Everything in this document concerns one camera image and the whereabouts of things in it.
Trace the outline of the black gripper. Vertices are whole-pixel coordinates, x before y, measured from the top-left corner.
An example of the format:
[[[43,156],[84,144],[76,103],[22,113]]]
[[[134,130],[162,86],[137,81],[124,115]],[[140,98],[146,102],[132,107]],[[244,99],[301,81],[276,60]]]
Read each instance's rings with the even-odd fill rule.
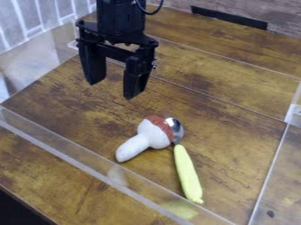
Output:
[[[80,20],[76,25],[80,29],[77,47],[88,83],[94,85],[106,78],[106,58],[126,62],[124,96],[126,99],[136,98],[146,89],[160,42],[144,32],[105,33],[96,22]]]

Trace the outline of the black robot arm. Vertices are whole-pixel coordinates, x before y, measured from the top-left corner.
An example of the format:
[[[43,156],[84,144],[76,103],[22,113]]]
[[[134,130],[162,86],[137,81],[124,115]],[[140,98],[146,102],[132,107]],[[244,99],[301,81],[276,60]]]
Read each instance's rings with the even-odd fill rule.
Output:
[[[90,85],[106,78],[109,58],[126,64],[124,97],[133,99],[146,89],[156,69],[160,42],[145,31],[146,0],[97,0],[97,21],[78,20],[81,62]]]

